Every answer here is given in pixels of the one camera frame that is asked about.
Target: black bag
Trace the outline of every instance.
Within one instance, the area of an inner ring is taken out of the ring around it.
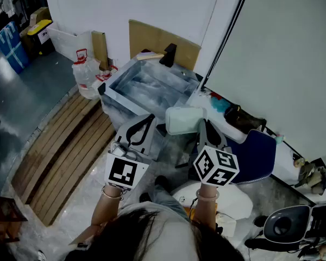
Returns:
[[[266,119],[255,118],[242,110],[240,105],[236,104],[226,109],[224,118],[227,123],[245,134],[248,134],[251,129],[257,129],[259,126],[262,126],[261,131],[263,132],[267,123]]]

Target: large plastic water bottle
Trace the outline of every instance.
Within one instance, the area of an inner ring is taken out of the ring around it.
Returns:
[[[85,98],[94,100],[98,97],[97,91],[92,87],[99,74],[99,62],[96,59],[87,57],[87,49],[76,51],[77,62],[72,65],[73,74],[80,91]]]

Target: person's left arm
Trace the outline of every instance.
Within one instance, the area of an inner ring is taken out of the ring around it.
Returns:
[[[100,230],[103,223],[117,217],[121,190],[110,185],[106,185],[104,192],[105,195],[101,195],[94,209],[91,225],[86,228],[76,239],[74,239],[71,244],[82,243],[89,237],[95,235]]]

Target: bracelet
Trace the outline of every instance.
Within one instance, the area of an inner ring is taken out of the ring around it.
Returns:
[[[103,188],[102,188],[102,194],[103,194],[103,195],[105,195],[105,196],[106,196],[107,198],[109,198],[109,199],[120,199],[120,200],[123,200],[123,197],[122,197],[122,195],[123,195],[123,191],[122,191],[122,190],[121,190],[121,194],[120,194],[120,196],[113,197],[113,196],[107,195],[107,194],[105,193],[105,190],[104,190],[105,186],[103,186]]]
[[[201,195],[199,194],[199,191],[200,191],[200,189],[198,189],[198,190],[196,191],[196,197],[197,197],[199,200],[201,200],[201,201],[205,201],[205,202],[216,201],[216,200],[218,199],[218,197],[220,196],[219,192],[216,191],[216,196],[215,196],[215,197],[212,197],[212,198],[205,198],[205,197],[203,197],[203,196],[201,196]]]

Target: blue chair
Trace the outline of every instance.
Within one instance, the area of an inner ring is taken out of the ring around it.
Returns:
[[[247,184],[267,178],[274,168],[277,143],[274,138],[258,130],[250,130],[246,140],[238,144],[227,139],[232,154],[237,156],[239,174],[233,184]]]

